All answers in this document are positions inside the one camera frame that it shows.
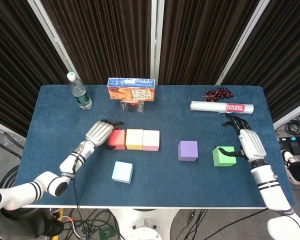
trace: green cube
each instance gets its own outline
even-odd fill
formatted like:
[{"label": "green cube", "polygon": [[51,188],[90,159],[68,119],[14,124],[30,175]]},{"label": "green cube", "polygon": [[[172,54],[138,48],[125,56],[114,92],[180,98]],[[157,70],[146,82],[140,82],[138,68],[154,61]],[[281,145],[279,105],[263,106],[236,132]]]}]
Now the green cube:
[{"label": "green cube", "polygon": [[223,148],[227,152],[235,151],[233,146],[217,146],[213,151],[213,163],[215,167],[230,167],[237,163],[235,156],[226,156],[218,148]]}]

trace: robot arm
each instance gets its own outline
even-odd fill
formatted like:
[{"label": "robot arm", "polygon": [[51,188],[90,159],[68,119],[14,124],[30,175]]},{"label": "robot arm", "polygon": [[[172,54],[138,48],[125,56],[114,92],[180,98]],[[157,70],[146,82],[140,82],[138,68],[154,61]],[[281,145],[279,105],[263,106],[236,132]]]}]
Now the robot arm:
[{"label": "robot arm", "polygon": [[219,148],[220,152],[226,156],[244,157],[251,163],[250,171],[266,207],[281,215],[268,221],[269,234],[276,240],[300,239],[300,217],[291,208],[278,182],[278,176],[274,174],[271,166],[264,161],[267,153],[259,136],[251,130],[244,119],[228,113],[225,116],[230,121],[222,126],[234,127],[241,143],[241,150],[227,152]]},{"label": "robot arm", "polygon": [[0,188],[0,209],[15,210],[25,205],[34,203],[42,198],[44,192],[52,196],[60,196],[68,187],[76,172],[86,162],[88,157],[95,151],[95,147],[105,147],[112,150],[114,147],[105,143],[113,129],[123,125],[122,122],[111,123],[107,120],[96,122],[86,133],[85,141],[61,163],[61,176],[46,171],[39,175],[34,181],[14,186],[11,188]]}]

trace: red label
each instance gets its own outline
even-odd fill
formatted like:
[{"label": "red label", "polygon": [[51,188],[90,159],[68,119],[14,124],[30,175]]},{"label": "red label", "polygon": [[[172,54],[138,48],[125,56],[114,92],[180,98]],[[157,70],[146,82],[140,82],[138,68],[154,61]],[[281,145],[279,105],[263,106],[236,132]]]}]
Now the red label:
[{"label": "red label", "polygon": [[243,113],[245,111],[245,105],[244,104],[238,104],[238,103],[227,103],[225,110],[227,112],[237,112],[237,113]]}]

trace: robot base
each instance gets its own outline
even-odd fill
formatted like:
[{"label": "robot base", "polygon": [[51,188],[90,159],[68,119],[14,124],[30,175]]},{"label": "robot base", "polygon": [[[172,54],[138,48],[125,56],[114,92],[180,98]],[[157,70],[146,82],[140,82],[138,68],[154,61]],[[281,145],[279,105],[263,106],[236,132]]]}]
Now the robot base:
[{"label": "robot base", "polygon": [[170,240],[172,222],[179,209],[110,209],[126,240]]}]

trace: red cube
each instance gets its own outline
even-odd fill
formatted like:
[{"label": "red cube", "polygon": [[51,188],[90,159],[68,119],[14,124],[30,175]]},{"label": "red cube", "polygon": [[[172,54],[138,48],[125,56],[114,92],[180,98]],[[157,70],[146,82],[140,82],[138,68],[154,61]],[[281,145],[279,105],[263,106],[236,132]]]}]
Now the red cube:
[{"label": "red cube", "polygon": [[125,150],[126,131],[124,129],[114,130],[108,138],[108,144],[115,146],[114,150]]}]

